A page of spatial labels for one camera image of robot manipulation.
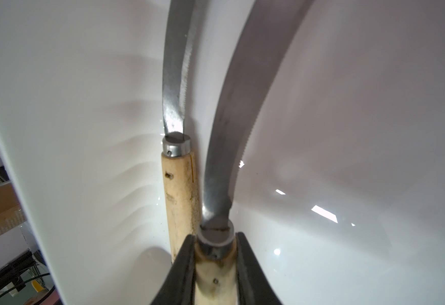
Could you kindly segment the wooden handle sickle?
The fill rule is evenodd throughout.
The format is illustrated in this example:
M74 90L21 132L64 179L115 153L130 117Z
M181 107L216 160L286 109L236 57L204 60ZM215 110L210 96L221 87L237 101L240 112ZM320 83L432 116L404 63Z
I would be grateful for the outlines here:
M195 304L235 304L236 237L229 218L239 164L283 57L311 1L256 1L232 55L213 121L195 246Z
M201 1L171 1L162 71L164 136L161 166L172 259L200 221L199 184L192 140L185 131L185 105L191 55Z

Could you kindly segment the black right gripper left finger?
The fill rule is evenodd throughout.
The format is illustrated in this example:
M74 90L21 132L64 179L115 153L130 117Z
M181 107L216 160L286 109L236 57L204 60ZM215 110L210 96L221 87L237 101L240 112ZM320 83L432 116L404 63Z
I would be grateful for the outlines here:
M192 305L194 303L195 241L194 235L186 236L151 305Z

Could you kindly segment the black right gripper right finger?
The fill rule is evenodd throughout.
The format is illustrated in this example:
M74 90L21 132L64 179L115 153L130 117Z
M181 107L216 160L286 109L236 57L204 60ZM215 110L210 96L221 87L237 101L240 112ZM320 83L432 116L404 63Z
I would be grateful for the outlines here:
M236 233L238 303L242 305L282 305L271 288L246 236Z

